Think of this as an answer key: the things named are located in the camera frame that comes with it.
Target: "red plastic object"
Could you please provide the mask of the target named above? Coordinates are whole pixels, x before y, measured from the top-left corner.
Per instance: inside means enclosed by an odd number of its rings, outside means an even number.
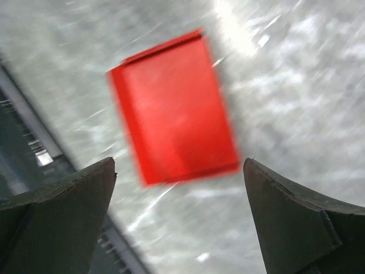
[[[238,170],[200,30],[130,57],[109,74],[145,185]]]

